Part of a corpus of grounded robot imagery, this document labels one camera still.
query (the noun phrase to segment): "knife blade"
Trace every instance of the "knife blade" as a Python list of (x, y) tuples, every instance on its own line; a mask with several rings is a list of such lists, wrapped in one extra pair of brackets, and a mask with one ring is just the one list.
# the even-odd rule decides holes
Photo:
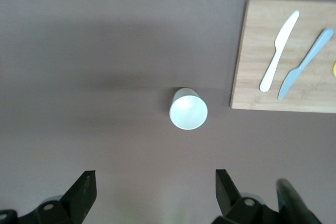
[(261, 80), (259, 89), (262, 92), (267, 92), (269, 88), (271, 87), (271, 84), (273, 82), (273, 78), (275, 75), (275, 71), (277, 69), (280, 56), (282, 54), (283, 49), (285, 48), (286, 42), (288, 40), (288, 37), (290, 33), (293, 30), (293, 27), (298, 20), (300, 15), (300, 12), (298, 10), (294, 11), (290, 17), (287, 19), (287, 21), (284, 23), (282, 28), (280, 29), (280, 32), (278, 33), (277, 38), (275, 39), (274, 45), (275, 45), (275, 53), (272, 58), (271, 63), (268, 66), (268, 69), (265, 72), (265, 75), (263, 79)]
[(279, 100), (282, 100), (285, 97), (285, 95), (287, 94), (292, 84), (295, 82), (298, 76), (302, 73), (302, 71), (308, 65), (308, 63), (326, 45), (326, 43), (332, 37), (333, 33), (334, 33), (334, 30), (332, 28), (324, 29), (319, 35), (319, 37), (316, 39), (314, 44), (311, 46), (310, 50), (308, 51), (307, 55), (304, 57), (301, 64), (297, 68), (294, 68), (287, 74), (284, 82), (281, 85), (280, 91), (279, 91), (279, 95), (278, 95)]

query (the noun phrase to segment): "blue knife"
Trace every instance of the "blue knife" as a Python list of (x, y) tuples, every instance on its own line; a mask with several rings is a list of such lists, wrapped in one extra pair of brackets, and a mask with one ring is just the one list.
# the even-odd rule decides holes
[(315, 57), (315, 55), (325, 46), (325, 44), (330, 40), (334, 33), (334, 30), (332, 28), (326, 28), (324, 29), (319, 37), (316, 39), (315, 43), (312, 45), (310, 48), (309, 52), (307, 55), (304, 57), (303, 61), (301, 64), (297, 67), (291, 70), (284, 82), (281, 85), (278, 99), (282, 100), (285, 95), (287, 94), (287, 91), (290, 89), (292, 84), (295, 82), (297, 77), (301, 74), (301, 72), (304, 70), (304, 68), (308, 65), (308, 63), (312, 60), (312, 58)]

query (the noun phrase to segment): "white knife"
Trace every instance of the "white knife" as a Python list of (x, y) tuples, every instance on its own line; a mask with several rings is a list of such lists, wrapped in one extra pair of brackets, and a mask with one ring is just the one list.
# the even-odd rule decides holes
[(279, 100), (282, 100), (285, 97), (289, 88), (292, 86), (295, 80), (299, 77), (299, 75), (305, 69), (308, 63), (315, 57), (315, 55), (322, 49), (322, 47), (324, 47), (325, 44), (331, 39), (333, 33), (334, 33), (334, 30), (332, 28), (324, 29), (321, 32), (320, 36), (316, 39), (315, 43), (311, 46), (309, 52), (304, 57), (301, 64), (297, 68), (291, 70), (287, 74), (284, 82), (281, 85), (280, 91), (279, 91), (279, 95), (278, 95)]
[(271, 61), (271, 63), (268, 66), (268, 69), (260, 83), (260, 87), (259, 89), (262, 92), (267, 92), (269, 90), (269, 88), (271, 87), (273, 78), (274, 78), (274, 74), (275, 71), (277, 69), (279, 60), (280, 60), (280, 56), (282, 54), (283, 49), (285, 48), (285, 44), (288, 40), (288, 37), (290, 35), (290, 33), (292, 32), (292, 29), (296, 23), (296, 21), (298, 20), (300, 15), (300, 12), (298, 10), (294, 11), (292, 13), (292, 15), (290, 15), (290, 17), (288, 18), (288, 20), (284, 23), (284, 25), (282, 26), (280, 32), (278, 33), (277, 38), (275, 39), (275, 53), (273, 56), (273, 59)]

